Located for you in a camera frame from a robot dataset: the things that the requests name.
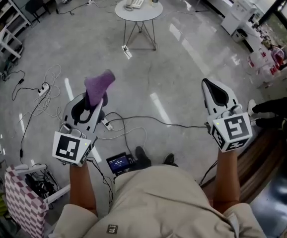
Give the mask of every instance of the checkered fabric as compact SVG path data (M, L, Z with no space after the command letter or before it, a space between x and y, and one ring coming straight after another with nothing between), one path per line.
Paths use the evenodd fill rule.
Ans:
M4 177L10 215L33 238L42 238L49 205L29 188L14 166L6 169Z

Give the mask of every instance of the electrical outlet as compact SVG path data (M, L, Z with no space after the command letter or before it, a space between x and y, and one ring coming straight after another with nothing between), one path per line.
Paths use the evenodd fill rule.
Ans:
M42 95L44 95L48 90L49 90L49 84L48 83L43 83L43 89L40 90L39 92L39 97L41 97Z
M106 118L104 118L104 120L102 120L102 123L104 124L104 126L108 129L108 130L112 130L113 127L110 123L108 123L108 120Z

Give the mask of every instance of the glossy floor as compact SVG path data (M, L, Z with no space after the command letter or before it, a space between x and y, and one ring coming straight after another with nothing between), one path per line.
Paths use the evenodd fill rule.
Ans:
M73 0L61 5L64 12L88 0ZM66 103L85 91L84 79L96 76L106 69L116 75L116 81L108 90L109 103L105 113L117 112L123 117L141 115L171 123L203 125L207 111L201 90L203 78L213 78L232 88L244 108L249 99L262 100L260 92L251 85L247 74L246 58L249 52L235 43L220 26L222 19L214 12L195 11L195 0L160 0L162 15L154 21L157 50L124 52L124 21L114 14L119 0L97 0L70 13L45 14L41 23L34 23L24 32L25 49L14 71L25 71L22 87L39 87L48 68L59 64L62 68L55 85L60 95L51 99L46 110L55 116L57 107L64 109ZM132 23L128 23L127 34ZM152 30L151 22L146 23ZM142 34L129 45L150 47ZM48 82L59 73L55 66L47 73ZM7 163L20 164L19 150L29 114L38 97L36 91L21 90L15 99L11 93L22 77L13 74L7 82L0 81L0 145ZM56 87L52 96L59 94ZM23 140L23 159L28 165L46 163L61 186L69 182L69 167L52 157L54 131L59 121L46 113L33 117ZM108 120L117 118L109 115ZM113 123L115 130L122 123ZM168 153L174 153L176 163L199 181L216 160L217 146L204 128L180 128L165 126L152 119L133 119L127 130L139 127L127 135L132 151L141 145L153 164L162 163ZM122 130L107 131L99 124L99 137L112 138ZM98 140L95 156L106 175L111 172L106 158L127 151L123 136L113 140ZM101 216L108 210L108 190L99 173L90 167Z

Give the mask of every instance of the black shoe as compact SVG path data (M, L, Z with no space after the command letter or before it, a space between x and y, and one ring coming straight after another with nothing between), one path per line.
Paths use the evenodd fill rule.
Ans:
M171 166L173 166L173 164L174 164L174 154L170 153L167 157L165 157L163 164L164 165L171 165Z
M135 156L139 164L149 167L151 166L151 160L147 157L144 149L141 146L136 147Z

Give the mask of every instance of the forearm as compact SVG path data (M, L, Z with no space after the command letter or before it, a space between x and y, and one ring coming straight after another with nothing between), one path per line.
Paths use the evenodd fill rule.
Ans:
M240 186L237 174L237 152L218 151L215 178L214 208L223 213L239 203Z
M70 166L70 204L85 208L97 215L96 199L90 181L87 163L81 168Z

